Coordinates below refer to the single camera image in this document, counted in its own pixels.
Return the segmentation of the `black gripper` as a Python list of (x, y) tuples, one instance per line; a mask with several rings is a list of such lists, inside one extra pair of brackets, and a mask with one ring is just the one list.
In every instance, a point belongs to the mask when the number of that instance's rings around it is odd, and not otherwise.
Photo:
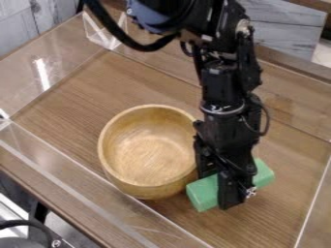
[(256, 190), (253, 148), (270, 130), (270, 113), (261, 100), (238, 106), (203, 101), (201, 110), (205, 119), (193, 123), (198, 178), (218, 173), (218, 204), (229, 210)]

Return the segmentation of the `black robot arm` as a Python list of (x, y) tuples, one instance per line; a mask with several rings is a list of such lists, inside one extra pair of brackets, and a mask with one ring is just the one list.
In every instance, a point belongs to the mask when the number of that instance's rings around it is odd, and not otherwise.
[(127, 47), (155, 52), (173, 41), (193, 58), (203, 118), (193, 122), (198, 179), (186, 186), (201, 212), (227, 210), (274, 180), (253, 155), (270, 131), (270, 112), (256, 94), (264, 84), (256, 27), (238, 0), (125, 0), (134, 23), (161, 38), (143, 44), (123, 30), (102, 0), (83, 0), (106, 30)]

